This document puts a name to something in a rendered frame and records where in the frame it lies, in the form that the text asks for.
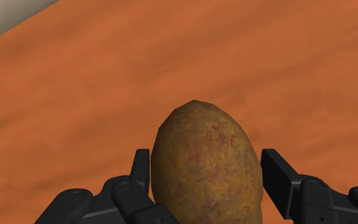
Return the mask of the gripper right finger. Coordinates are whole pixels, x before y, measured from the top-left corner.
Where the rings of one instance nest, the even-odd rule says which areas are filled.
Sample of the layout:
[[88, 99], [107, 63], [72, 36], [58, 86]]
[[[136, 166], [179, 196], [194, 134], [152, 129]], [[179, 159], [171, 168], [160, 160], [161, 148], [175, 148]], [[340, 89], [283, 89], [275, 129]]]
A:
[[298, 174], [274, 149], [261, 153], [263, 187], [293, 224], [358, 224], [358, 186], [339, 193], [320, 178]]

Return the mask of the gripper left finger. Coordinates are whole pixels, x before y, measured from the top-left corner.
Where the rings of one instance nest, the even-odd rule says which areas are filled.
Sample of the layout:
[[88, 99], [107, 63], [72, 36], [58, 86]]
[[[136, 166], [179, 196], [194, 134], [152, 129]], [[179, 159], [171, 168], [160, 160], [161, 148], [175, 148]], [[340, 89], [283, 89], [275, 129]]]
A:
[[60, 192], [34, 224], [179, 224], [149, 197], [149, 150], [138, 149], [130, 175], [108, 179], [96, 196], [72, 188]]

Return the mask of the brown potato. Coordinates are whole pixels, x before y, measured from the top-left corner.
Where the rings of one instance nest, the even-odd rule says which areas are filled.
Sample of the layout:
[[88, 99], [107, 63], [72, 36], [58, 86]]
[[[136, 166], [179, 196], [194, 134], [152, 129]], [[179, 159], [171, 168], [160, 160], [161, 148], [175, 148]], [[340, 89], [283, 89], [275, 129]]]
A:
[[171, 112], [151, 153], [151, 188], [180, 224], [262, 224], [261, 166], [243, 128], [192, 100]]

